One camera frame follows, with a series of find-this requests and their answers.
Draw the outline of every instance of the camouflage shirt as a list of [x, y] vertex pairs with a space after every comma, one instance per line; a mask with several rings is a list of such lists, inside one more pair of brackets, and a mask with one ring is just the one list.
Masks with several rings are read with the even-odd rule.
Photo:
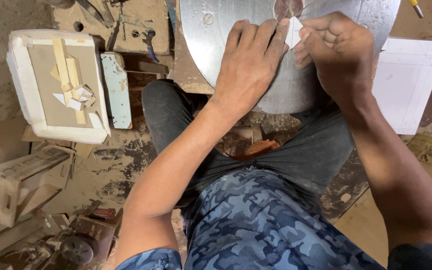
[[[186, 270], [383, 270], [279, 175], [243, 169], [210, 184], [181, 212]], [[176, 250], [157, 248], [117, 270], [180, 270]], [[432, 269], [432, 244], [400, 245], [388, 269]]]

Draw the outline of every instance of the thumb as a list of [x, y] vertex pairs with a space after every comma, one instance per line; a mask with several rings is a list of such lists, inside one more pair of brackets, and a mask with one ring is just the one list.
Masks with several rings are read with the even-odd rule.
[[323, 60], [333, 54], [333, 49], [328, 47], [315, 28], [303, 27], [299, 31], [299, 37], [304, 48], [309, 52], [314, 62]]

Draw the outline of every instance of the person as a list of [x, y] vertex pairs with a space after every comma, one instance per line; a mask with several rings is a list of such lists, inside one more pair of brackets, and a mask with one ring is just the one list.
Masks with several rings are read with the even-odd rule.
[[386, 225], [388, 269], [432, 269], [432, 180], [371, 94], [373, 35], [340, 12], [302, 24], [297, 67], [314, 63], [331, 99], [295, 115], [298, 133], [267, 154], [236, 161], [214, 146], [271, 84], [289, 49], [288, 19], [234, 24], [209, 100], [171, 80], [143, 90], [158, 157], [124, 205], [117, 270], [182, 268], [175, 207], [188, 238], [187, 270], [384, 269], [318, 207], [354, 145]]

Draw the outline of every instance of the metal table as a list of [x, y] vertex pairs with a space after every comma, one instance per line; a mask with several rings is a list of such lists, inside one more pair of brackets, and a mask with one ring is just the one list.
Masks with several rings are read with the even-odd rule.
[[[381, 51], [398, 13], [400, 0], [283, 0], [299, 2], [300, 19], [341, 11], [374, 35], [374, 54]], [[214, 87], [226, 38], [238, 20], [253, 24], [274, 18], [275, 0], [185, 0], [181, 23], [189, 52], [203, 77]], [[323, 94], [314, 65], [296, 69], [293, 53], [286, 53], [276, 78], [253, 111], [292, 114], [312, 108]]]

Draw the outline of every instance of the black pants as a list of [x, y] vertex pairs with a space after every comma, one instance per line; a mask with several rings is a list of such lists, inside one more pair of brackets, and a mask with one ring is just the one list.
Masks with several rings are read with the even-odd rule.
[[[158, 154], [186, 129], [194, 120], [196, 108], [206, 102], [206, 95], [185, 93], [172, 80], [156, 80], [144, 88], [144, 117]], [[305, 199], [317, 205], [353, 150], [354, 142], [339, 107], [332, 101], [292, 116], [302, 121], [299, 131], [267, 154], [236, 161], [211, 150], [176, 207], [189, 205], [219, 177], [250, 166], [278, 173]]]

